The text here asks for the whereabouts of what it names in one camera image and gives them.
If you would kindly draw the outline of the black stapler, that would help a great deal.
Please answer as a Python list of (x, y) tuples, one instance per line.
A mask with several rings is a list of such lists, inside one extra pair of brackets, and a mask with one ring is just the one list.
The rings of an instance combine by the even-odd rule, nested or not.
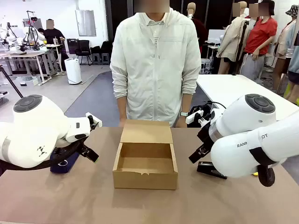
[(216, 170), (212, 162), (208, 161), (200, 161), (197, 166), (197, 172), (218, 177), (224, 180), (227, 179), (225, 175), (221, 174), (219, 171)]

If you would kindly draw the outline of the bystander in red shirt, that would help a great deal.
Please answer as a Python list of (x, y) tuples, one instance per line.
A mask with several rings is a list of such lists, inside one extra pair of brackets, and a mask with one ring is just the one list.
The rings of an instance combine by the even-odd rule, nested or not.
[(269, 45), (277, 33), (278, 23), (273, 18), (275, 2), (262, 0), (258, 5), (259, 17), (252, 28), (244, 49), (240, 74), (256, 80), (264, 67)]

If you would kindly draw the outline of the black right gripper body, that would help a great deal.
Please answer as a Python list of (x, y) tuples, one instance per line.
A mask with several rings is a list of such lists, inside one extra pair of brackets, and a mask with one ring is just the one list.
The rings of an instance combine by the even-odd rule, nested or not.
[(210, 121), (202, 126), (201, 130), (198, 132), (198, 138), (203, 143), (204, 149), (212, 148), (212, 146), (216, 142), (216, 137), (214, 135), (214, 126), (211, 125)]

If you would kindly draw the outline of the brown cardboard box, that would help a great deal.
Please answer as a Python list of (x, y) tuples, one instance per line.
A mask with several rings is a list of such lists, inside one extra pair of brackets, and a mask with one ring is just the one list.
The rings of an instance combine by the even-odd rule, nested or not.
[(116, 189), (177, 189), (178, 167), (169, 123), (126, 120), (113, 180)]

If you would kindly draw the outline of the person's left hand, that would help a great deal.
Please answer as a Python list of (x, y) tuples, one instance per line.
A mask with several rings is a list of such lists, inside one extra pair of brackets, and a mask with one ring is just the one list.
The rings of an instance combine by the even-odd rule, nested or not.
[(179, 116), (176, 124), (175, 124), (176, 128), (187, 128), (187, 124), (186, 124), (186, 117), (185, 116)]

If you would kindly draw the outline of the black tripod leg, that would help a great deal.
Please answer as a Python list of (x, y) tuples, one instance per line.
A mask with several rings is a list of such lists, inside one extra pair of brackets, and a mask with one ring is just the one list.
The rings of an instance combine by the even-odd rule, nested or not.
[(8, 80), (8, 82), (11, 84), (11, 86), (16, 91), (16, 93), (19, 95), (19, 97), (23, 98), (22, 93), (19, 91), (19, 89), (17, 88), (17, 86), (14, 84), (14, 82), (11, 80), (10, 76), (6, 73), (6, 71), (4, 70), (4, 68), (2, 67), (2, 65), (0, 65), (0, 72), (3, 73), (3, 75)]

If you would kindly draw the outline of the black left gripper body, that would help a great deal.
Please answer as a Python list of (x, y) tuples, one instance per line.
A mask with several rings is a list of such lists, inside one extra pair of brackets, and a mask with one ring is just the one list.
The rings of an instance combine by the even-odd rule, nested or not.
[(89, 148), (82, 141), (75, 142), (75, 151), (79, 154), (88, 154)]

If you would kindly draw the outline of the person's left forearm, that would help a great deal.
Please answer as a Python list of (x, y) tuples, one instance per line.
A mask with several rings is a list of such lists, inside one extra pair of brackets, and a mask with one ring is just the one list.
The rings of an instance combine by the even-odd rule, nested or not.
[(190, 111), (192, 97), (193, 97), (193, 95), (191, 95), (191, 94), (184, 93), (182, 95), (182, 105), (181, 105), (182, 113), (188, 113)]

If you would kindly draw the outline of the person's right forearm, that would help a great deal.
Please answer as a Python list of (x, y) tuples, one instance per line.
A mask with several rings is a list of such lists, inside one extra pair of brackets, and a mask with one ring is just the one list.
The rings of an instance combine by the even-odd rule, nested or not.
[(120, 120), (125, 120), (127, 119), (127, 97), (120, 97), (117, 98), (117, 105), (118, 105), (118, 109), (119, 109), (119, 116), (120, 116)]

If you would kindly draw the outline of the white air purifier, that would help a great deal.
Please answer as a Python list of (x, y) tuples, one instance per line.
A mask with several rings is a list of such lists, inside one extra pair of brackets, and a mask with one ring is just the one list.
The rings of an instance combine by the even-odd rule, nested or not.
[(68, 58), (64, 61), (68, 83), (80, 84), (82, 82), (79, 60), (77, 58)]

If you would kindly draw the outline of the navy blue zipper pouch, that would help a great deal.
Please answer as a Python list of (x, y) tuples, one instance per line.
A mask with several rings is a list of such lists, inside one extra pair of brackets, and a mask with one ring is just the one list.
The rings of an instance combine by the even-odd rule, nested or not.
[[(59, 156), (61, 156), (65, 152), (66, 152), (66, 150), (64, 150), (64, 149), (56, 148), (52, 152), (52, 154), (50, 156), (50, 160), (58, 158)], [(55, 165), (51, 166), (50, 167), (50, 172), (52, 172), (54, 174), (66, 174), (66, 173), (68, 173), (72, 169), (72, 167), (75, 164), (78, 157), (79, 157), (79, 154), (77, 152), (75, 152), (70, 157), (68, 157), (67, 159), (60, 162), (59, 164), (55, 164)]]

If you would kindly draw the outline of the mannequin in beige coat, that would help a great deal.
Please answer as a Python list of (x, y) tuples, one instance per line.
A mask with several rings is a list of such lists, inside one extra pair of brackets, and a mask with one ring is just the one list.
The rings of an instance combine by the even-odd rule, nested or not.
[(240, 1), (233, 4), (234, 19), (225, 29), (224, 36), (218, 48), (217, 58), (220, 59), (218, 74), (228, 74), (234, 69), (238, 61), (237, 53), (242, 42), (242, 31), (245, 24), (247, 2)]

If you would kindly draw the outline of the mannequin with bucket hat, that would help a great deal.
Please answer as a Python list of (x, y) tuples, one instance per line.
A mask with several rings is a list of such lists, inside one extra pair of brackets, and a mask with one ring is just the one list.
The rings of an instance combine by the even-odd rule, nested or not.
[(286, 54), (287, 50), (292, 45), (292, 38), (296, 25), (298, 9), (298, 5), (292, 5), (291, 8), (288, 11), (286, 11), (285, 14), (290, 16), (292, 20), (288, 22), (286, 26), (282, 29), (274, 45), (274, 56), (277, 59), (272, 75), (274, 91), (278, 91), (281, 75), (286, 74), (288, 70), (290, 58), (287, 58)]

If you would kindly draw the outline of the white-legged workbench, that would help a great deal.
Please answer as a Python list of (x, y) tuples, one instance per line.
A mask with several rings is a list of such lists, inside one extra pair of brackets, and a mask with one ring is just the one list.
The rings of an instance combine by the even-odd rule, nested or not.
[(0, 63), (4, 63), (9, 75), (13, 74), (12, 67), (25, 67), (28, 76), (33, 76), (37, 69), (41, 80), (38, 85), (41, 86), (50, 81), (53, 75), (63, 72), (58, 47), (59, 44), (46, 44), (39, 51), (7, 51), (0, 53)]

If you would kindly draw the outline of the bystander in black shirt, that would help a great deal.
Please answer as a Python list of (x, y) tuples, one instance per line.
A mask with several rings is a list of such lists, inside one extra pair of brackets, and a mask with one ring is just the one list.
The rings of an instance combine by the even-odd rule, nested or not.
[(54, 27), (54, 20), (48, 19), (46, 21), (47, 28), (44, 30), (42, 28), (38, 29), (38, 32), (44, 35), (45, 39), (47, 40), (48, 44), (54, 44), (54, 39), (57, 40), (57, 43), (59, 46), (59, 52), (61, 54), (61, 60), (64, 62), (65, 59), (68, 59), (68, 55), (66, 54), (65, 49), (65, 36), (62, 34), (62, 32)]

